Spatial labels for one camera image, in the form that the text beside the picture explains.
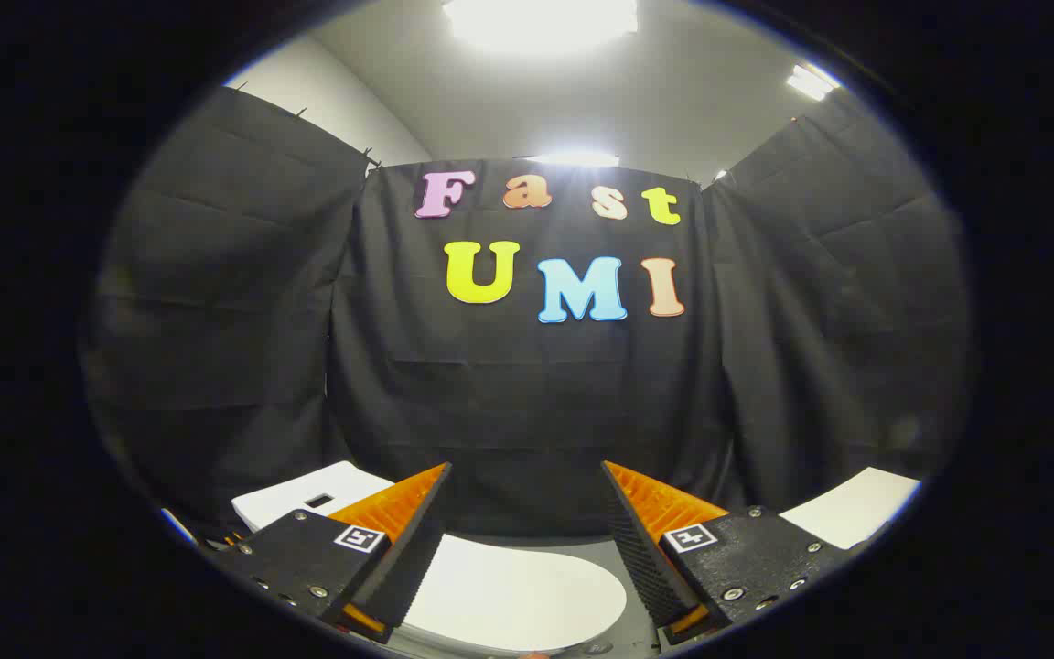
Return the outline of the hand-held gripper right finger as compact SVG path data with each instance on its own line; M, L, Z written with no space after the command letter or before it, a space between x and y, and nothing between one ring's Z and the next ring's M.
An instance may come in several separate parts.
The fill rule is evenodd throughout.
M764 506L728 512L611 460L602 474L614 546L670 645L765 616L854 557Z

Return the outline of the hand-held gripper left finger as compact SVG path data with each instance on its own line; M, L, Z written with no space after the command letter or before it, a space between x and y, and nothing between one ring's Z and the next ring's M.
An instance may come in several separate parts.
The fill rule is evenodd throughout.
M452 471L440 463L334 513L282 513L208 562L286 609L384 645L440 548Z

